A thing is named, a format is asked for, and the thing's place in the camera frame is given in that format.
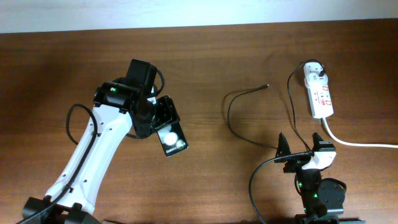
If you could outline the white power strip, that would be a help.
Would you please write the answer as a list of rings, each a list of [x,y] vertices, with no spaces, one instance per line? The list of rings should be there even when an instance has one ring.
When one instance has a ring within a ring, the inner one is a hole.
[[[307,88],[307,91],[313,118],[323,119],[334,113],[328,84]]]

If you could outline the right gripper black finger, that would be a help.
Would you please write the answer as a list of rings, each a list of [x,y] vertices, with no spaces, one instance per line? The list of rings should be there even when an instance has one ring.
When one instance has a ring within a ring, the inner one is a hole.
[[[313,152],[318,152],[321,148],[324,147],[324,141],[323,141],[323,139],[320,137],[320,135],[317,132],[312,134],[312,138],[313,138],[312,151]]]
[[[275,156],[282,157],[282,156],[288,156],[288,155],[291,155],[289,144],[288,144],[284,134],[280,133]]]

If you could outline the white USB charger plug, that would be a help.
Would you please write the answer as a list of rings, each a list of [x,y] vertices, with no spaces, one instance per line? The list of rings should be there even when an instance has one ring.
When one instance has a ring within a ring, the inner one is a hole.
[[[305,86],[311,88],[318,85],[326,85],[328,76],[322,66],[318,62],[308,62],[303,67],[305,75]]]

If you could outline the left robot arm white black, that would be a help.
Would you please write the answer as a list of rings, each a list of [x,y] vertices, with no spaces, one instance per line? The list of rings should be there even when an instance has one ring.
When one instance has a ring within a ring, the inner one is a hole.
[[[29,198],[22,223],[97,223],[97,194],[109,164],[126,138],[157,134],[167,157],[188,149],[180,117],[171,97],[160,96],[155,78],[162,72],[133,59],[125,77],[96,89],[90,119],[67,166],[45,197]]]

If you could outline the black Galaxy flip phone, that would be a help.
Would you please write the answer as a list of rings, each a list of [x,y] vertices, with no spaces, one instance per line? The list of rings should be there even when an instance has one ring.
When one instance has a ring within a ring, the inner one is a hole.
[[[157,131],[166,157],[171,157],[189,148],[180,123],[169,124]]]

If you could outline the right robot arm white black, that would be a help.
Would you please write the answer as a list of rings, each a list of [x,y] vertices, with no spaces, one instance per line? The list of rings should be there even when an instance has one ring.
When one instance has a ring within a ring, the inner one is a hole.
[[[292,154],[284,134],[279,134],[276,162],[284,164],[285,173],[295,174],[295,188],[303,203],[304,213],[296,215],[294,222],[338,223],[338,216],[344,212],[346,184],[321,174],[334,161],[336,148],[318,133],[313,133],[312,138],[312,150]]]

